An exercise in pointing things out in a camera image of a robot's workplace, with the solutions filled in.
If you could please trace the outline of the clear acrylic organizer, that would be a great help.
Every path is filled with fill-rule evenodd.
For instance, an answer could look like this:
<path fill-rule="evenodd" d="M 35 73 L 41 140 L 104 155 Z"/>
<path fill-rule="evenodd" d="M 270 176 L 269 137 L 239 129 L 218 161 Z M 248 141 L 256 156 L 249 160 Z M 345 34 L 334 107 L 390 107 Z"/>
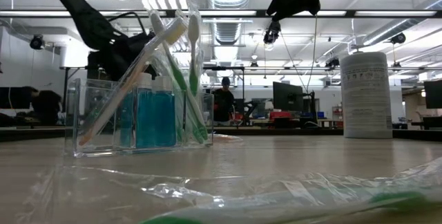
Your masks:
<path fill-rule="evenodd" d="M 123 154 L 153 153 L 159 151 L 174 151 L 183 149 L 194 149 L 200 147 L 210 147 L 213 144 L 213 96 L 210 94 L 199 93 L 202 98 L 203 118 L 209 135 L 209 144 L 196 146 L 177 146 L 157 147 L 155 144 L 151 148 L 140 149 L 136 147 L 136 122 L 137 122 L 137 85 L 134 85 L 130 91 L 134 92 L 134 122 L 133 122 L 133 147 L 123 148 L 120 146 L 120 106 L 115 110 L 110 120 L 104 125 L 99 133 L 87 144 L 79 146 L 77 141 L 79 133 L 82 130 L 86 118 L 90 112 L 103 100 L 116 85 L 115 82 L 105 80 L 81 80 L 75 79 L 68 86 L 66 100 L 66 139 L 64 151 L 67 155 L 76 158 L 115 156 Z M 155 119 L 153 112 L 153 96 L 151 107 L 151 137 L 155 142 Z"/>

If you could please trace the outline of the black aluminium rig frame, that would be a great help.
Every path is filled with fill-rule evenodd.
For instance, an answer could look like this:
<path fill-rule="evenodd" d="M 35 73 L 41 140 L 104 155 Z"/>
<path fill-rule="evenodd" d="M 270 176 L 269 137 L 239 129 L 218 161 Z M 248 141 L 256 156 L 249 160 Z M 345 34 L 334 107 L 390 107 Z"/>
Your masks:
<path fill-rule="evenodd" d="M 265 10 L 201 10 L 202 18 L 271 18 Z M 320 10 L 317 18 L 442 19 L 442 10 Z M 66 10 L 0 10 L 4 18 L 71 18 Z"/>

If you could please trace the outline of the white wipes canister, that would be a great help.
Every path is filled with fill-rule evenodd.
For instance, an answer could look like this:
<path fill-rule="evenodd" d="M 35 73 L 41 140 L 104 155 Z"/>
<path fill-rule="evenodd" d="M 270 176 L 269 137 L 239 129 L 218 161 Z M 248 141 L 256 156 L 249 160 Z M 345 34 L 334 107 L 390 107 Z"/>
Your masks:
<path fill-rule="evenodd" d="M 346 138 L 392 138 L 390 83 L 386 54 L 354 53 L 340 59 Z"/>

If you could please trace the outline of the green toothbrush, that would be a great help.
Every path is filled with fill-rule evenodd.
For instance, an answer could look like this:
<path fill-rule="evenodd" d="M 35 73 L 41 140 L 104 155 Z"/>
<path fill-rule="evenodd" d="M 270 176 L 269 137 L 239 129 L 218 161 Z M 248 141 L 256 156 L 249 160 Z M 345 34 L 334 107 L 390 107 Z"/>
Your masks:
<path fill-rule="evenodd" d="M 285 190 L 211 202 L 160 214 L 140 224 L 320 224 L 378 209 L 442 205 L 442 157 L 390 178 L 309 174 Z"/>
<path fill-rule="evenodd" d="M 196 11 L 190 11 L 190 15 L 193 12 L 197 12 L 197 14 L 199 15 L 199 12 L 197 10 Z M 178 10 L 178 13 L 180 15 L 178 15 L 177 17 L 182 17 L 187 22 L 187 24 L 189 25 L 189 16 L 186 17 L 185 15 L 183 15 L 181 10 Z M 160 18 L 160 14 L 159 14 L 158 11 L 151 10 L 150 13 L 149 13 L 149 17 L 151 19 L 152 27 L 153 27 L 153 30 L 154 30 L 155 34 L 159 34 L 161 30 L 164 30 L 166 28 L 165 25 L 163 24 L 161 18 Z M 186 80 L 184 78 L 182 70 L 178 67 L 176 60 L 173 58 L 172 54 L 170 53 L 170 50 L 169 50 L 169 46 L 170 45 L 172 45 L 172 44 L 170 44 L 168 42 L 164 42 L 163 43 L 163 49 L 164 49 L 164 51 L 166 53 L 166 56 L 167 56 L 167 59 L 168 59 L 168 62 L 169 62 L 169 66 L 171 68 L 172 77 L 174 79 L 174 82 L 180 88 L 180 90 L 187 91 L 187 94 L 190 95 L 190 93 L 192 93 L 192 92 L 191 92 L 190 86 L 189 86 L 189 79 Z M 199 60 L 199 76 L 200 76 L 201 75 L 201 65 L 202 65 L 202 63 L 200 61 L 199 51 L 198 51 L 198 60 Z"/>
<path fill-rule="evenodd" d="M 191 61 L 189 64 L 189 86 L 192 94 L 196 96 L 198 94 L 200 78 L 197 50 L 197 41 L 200 38 L 200 22 L 197 12 L 193 12 L 191 15 L 189 15 L 187 36 L 191 46 Z"/>
<path fill-rule="evenodd" d="M 209 144 L 209 135 L 203 118 L 202 98 L 173 90 L 175 107 L 175 132 L 177 146 Z"/>

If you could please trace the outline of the person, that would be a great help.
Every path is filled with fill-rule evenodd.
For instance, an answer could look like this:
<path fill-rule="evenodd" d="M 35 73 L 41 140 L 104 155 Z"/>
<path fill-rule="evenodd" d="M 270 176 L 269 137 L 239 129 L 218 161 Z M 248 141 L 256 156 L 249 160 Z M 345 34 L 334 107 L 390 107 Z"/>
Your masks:
<path fill-rule="evenodd" d="M 30 96 L 31 117 L 44 125 L 58 123 L 58 115 L 62 110 L 62 98 L 58 93 L 51 90 L 39 91 L 31 86 L 25 86 L 23 89 Z"/>
<path fill-rule="evenodd" d="M 230 124 L 229 111 L 234 103 L 234 96 L 229 90 L 230 79 L 222 78 L 222 87 L 214 90 L 214 125 L 228 126 Z"/>

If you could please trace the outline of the black computer monitor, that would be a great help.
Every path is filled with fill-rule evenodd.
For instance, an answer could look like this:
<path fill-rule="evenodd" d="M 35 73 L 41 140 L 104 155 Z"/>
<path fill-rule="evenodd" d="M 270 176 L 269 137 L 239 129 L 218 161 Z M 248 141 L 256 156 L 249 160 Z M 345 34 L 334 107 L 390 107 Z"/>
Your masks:
<path fill-rule="evenodd" d="M 32 101 L 32 88 L 0 87 L 0 109 L 29 109 Z"/>
<path fill-rule="evenodd" d="M 427 109 L 442 109 L 442 80 L 424 82 Z"/>
<path fill-rule="evenodd" d="M 273 82 L 273 107 L 282 111 L 302 111 L 302 87 Z"/>

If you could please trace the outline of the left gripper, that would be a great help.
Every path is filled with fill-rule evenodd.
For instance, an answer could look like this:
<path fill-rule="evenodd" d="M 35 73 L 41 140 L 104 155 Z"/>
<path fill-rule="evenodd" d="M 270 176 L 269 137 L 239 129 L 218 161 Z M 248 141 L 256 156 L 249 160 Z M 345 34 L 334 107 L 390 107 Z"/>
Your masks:
<path fill-rule="evenodd" d="M 88 55 L 89 68 L 103 68 L 105 73 L 113 80 L 118 81 L 124 75 L 128 67 L 142 52 L 145 45 L 155 37 L 153 31 L 148 34 L 140 33 L 128 39 L 117 40 L 104 51 L 91 52 Z M 151 77 L 157 77 L 157 71 L 152 65 L 148 65 L 144 70 Z"/>

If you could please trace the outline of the orange toothbrush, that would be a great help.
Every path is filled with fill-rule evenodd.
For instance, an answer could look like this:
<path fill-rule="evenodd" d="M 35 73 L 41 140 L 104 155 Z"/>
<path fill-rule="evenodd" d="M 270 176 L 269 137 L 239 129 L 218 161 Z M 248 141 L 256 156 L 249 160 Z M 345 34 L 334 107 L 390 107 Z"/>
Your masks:
<path fill-rule="evenodd" d="M 143 47 L 112 91 L 97 104 L 86 118 L 79 133 L 77 141 L 79 146 L 91 141 L 110 120 L 126 94 L 137 82 L 139 75 L 146 69 L 148 60 L 153 56 L 155 49 L 164 42 L 175 43 L 185 33 L 187 26 L 187 22 L 182 17 L 176 17 Z"/>
<path fill-rule="evenodd" d="M 215 133 L 215 134 L 213 134 L 213 141 L 214 142 L 242 142 L 242 138 L 238 137 L 238 136 L 230 136 L 230 135 Z"/>

